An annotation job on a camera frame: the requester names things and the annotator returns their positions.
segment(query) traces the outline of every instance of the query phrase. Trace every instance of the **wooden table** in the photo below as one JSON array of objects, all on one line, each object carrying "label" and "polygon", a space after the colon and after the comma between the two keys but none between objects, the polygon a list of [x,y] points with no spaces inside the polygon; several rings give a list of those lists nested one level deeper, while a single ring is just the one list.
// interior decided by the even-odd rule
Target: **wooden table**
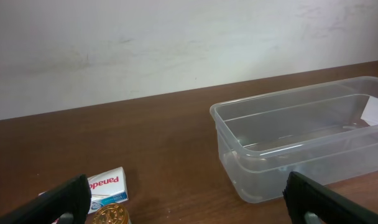
[{"label": "wooden table", "polygon": [[[133,223],[290,223],[282,198],[239,198],[218,159],[209,108],[363,75],[378,77],[378,62],[0,121],[0,215],[77,174],[122,166]],[[378,212],[378,172],[330,187]]]}]

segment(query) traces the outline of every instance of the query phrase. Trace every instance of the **white wall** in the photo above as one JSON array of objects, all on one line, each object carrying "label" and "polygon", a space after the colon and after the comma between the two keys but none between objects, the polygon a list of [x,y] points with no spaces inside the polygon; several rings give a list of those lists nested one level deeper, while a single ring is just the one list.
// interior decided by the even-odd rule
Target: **white wall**
[{"label": "white wall", "polygon": [[378,60],[378,0],[0,0],[0,119]]}]

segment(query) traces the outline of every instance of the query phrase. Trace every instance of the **plastic container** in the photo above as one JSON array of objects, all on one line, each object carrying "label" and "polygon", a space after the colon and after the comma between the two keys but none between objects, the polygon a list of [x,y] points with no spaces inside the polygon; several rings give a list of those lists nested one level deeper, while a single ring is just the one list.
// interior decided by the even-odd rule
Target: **plastic container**
[{"label": "plastic container", "polygon": [[378,78],[359,77],[211,107],[240,197],[282,196],[290,171],[329,184],[378,170]]}]

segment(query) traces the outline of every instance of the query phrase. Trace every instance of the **container rim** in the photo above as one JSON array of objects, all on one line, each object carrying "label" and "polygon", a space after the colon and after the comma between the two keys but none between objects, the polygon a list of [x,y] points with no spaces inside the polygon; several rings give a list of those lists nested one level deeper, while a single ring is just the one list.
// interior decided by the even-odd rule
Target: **container rim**
[{"label": "container rim", "polygon": [[288,90],[282,90],[282,91],[276,91],[272,93],[266,93],[266,94],[261,94],[261,95],[256,95],[256,96],[250,96],[246,98],[241,98],[237,100],[231,100],[231,101],[225,101],[222,103],[216,103],[211,106],[210,108],[210,114],[213,117],[217,128],[221,131],[222,137],[224,138],[225,141],[228,141],[228,139],[233,139],[233,141],[229,141],[229,143],[232,145],[232,147],[240,154],[245,154],[247,156],[252,156],[252,157],[260,157],[260,158],[267,158],[271,156],[277,156],[281,154],[286,154],[289,152],[295,152],[295,151],[301,151],[304,149],[308,149],[310,147],[315,147],[319,146],[322,144],[328,144],[331,142],[335,141],[341,141],[347,138],[353,138],[356,136],[362,136],[365,134],[371,134],[374,132],[378,132],[378,125],[374,126],[369,126],[361,129],[354,129],[350,131],[346,131],[344,133],[338,133],[330,136],[323,136],[320,138],[315,138],[315,139],[309,139],[306,141],[302,142],[296,142],[294,144],[288,144],[286,146],[279,146],[271,149],[267,149],[264,151],[252,151],[249,149],[246,149],[243,147],[243,145],[237,140],[235,135],[232,133],[232,131],[228,128],[228,126],[225,124],[224,120],[220,117],[218,112],[216,111],[219,107],[225,106],[225,105],[231,105],[235,103],[242,103],[244,101],[249,101],[253,100],[256,98],[265,98],[265,97],[270,97],[270,96],[276,96],[276,95],[282,95],[286,93],[291,93],[291,92],[296,92],[296,91],[302,91],[302,90],[307,90],[307,89],[312,89],[316,87],[321,87],[321,86],[327,86],[327,85],[332,85],[332,84],[340,84],[344,82],[351,82],[354,80],[374,80],[378,82],[378,77],[371,77],[371,76],[362,76],[362,77],[355,77],[355,78],[347,78],[344,80],[337,80],[337,81],[332,81],[332,82],[326,82],[326,83],[320,83],[316,85],[308,85],[308,86],[303,86],[303,87],[298,87],[298,88],[292,88]]}]

